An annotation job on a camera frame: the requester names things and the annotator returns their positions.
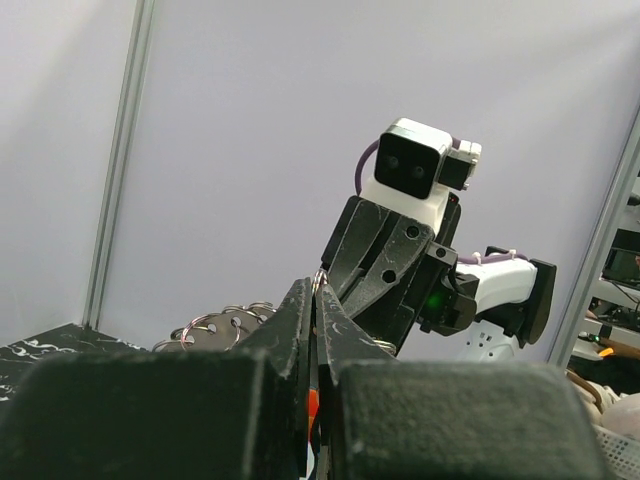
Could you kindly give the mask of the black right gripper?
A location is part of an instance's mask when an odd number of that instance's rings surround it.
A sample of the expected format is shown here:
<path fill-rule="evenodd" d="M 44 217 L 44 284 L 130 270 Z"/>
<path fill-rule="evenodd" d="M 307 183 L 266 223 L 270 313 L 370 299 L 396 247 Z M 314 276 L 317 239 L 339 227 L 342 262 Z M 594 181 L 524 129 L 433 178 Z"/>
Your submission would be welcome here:
<path fill-rule="evenodd" d="M 400 349 L 414 324 L 459 330 L 447 277 L 455 252 L 433 229 L 363 198 L 349 198 L 321 256 L 347 316 L 370 337 Z"/>

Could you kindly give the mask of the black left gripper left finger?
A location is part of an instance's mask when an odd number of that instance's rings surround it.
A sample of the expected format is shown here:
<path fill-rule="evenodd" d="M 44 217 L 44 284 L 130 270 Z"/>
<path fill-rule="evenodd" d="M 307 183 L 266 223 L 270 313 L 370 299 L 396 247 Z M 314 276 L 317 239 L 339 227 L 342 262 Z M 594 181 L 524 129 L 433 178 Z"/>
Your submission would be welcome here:
<path fill-rule="evenodd" d="M 229 479 L 297 479 L 306 473 L 313 295 L 296 280 L 277 312 L 230 355 Z"/>

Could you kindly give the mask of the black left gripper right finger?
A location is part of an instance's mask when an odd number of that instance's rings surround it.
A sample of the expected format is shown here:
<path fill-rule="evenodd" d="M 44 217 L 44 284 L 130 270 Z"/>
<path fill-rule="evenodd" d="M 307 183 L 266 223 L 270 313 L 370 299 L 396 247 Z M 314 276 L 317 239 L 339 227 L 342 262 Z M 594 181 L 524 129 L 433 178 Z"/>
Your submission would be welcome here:
<path fill-rule="evenodd" d="M 346 315 L 329 284 L 318 288 L 315 300 L 320 432 L 317 479 L 334 479 L 331 446 L 337 428 L 340 373 L 349 362 L 394 361 L 395 357 Z"/>

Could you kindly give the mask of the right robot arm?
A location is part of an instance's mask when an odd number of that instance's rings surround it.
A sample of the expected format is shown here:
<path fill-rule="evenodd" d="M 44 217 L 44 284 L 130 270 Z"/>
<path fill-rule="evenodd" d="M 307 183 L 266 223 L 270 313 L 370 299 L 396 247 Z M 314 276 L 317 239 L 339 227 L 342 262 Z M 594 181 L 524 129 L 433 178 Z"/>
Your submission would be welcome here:
<path fill-rule="evenodd" d="M 509 359 L 544 331 L 556 266 L 497 247 L 460 257 L 451 247 L 460 216 L 456 195 L 439 233 L 359 196 L 346 202 L 322 267 L 347 317 L 393 354 L 414 325 L 467 331 L 462 356 L 476 361 Z"/>

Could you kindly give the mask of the right aluminium frame post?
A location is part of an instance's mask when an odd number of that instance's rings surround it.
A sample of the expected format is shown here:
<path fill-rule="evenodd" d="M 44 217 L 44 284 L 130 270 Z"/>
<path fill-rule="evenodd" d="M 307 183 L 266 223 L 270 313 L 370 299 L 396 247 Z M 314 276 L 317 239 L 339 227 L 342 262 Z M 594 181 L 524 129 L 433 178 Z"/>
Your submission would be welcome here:
<path fill-rule="evenodd" d="M 592 298 L 592 287 L 605 263 L 638 172 L 639 107 L 636 107 L 624 148 L 614 170 L 584 261 L 564 311 L 563 321 L 549 353 L 549 364 L 564 369 L 569 362 L 580 325 Z"/>

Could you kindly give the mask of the aluminium frame post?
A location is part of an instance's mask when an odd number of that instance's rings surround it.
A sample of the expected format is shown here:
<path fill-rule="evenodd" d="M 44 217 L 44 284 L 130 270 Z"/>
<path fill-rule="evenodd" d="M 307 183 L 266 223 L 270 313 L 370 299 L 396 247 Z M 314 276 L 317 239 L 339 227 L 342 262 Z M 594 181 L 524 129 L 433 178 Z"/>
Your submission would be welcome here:
<path fill-rule="evenodd" d="M 100 324 L 120 200 L 144 85 L 155 6 L 154 1 L 138 1 L 134 11 L 82 317 L 82 325 L 93 330 Z"/>
<path fill-rule="evenodd" d="M 592 298 L 592 287 L 605 263 L 638 172 L 639 107 L 636 107 L 624 148 L 614 170 L 584 261 L 564 311 L 563 321 L 549 353 L 549 364 L 564 369 L 569 362 L 580 325 Z"/>

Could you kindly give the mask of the left aluminium frame post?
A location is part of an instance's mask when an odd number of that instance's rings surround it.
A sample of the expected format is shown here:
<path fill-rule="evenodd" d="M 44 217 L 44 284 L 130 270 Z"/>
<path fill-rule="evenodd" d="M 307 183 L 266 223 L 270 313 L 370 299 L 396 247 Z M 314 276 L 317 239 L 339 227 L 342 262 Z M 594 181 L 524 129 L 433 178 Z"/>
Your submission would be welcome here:
<path fill-rule="evenodd" d="M 134 11 L 82 317 L 82 325 L 93 330 L 100 324 L 120 200 L 144 85 L 155 6 L 154 1 L 138 1 Z"/>

